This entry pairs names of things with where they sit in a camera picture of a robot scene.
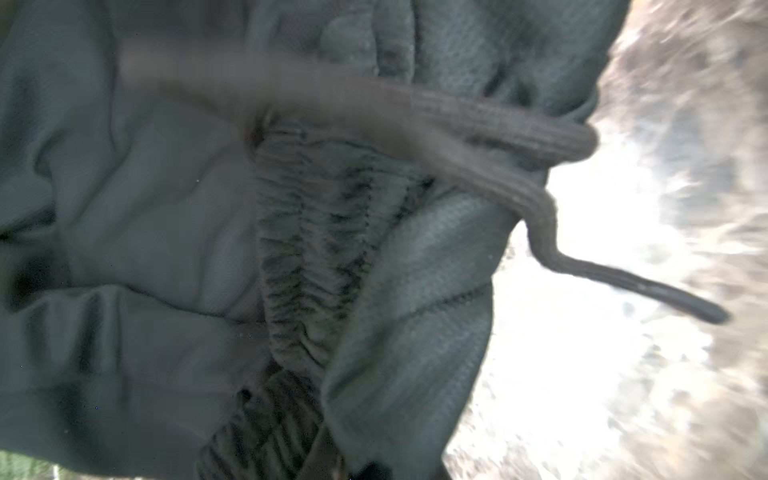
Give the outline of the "black shorts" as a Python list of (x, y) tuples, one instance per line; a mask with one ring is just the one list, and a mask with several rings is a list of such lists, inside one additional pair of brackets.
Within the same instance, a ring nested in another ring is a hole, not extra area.
[(442, 479), (524, 222), (557, 246), (625, 1), (20, 1), (1, 447), (90, 475)]

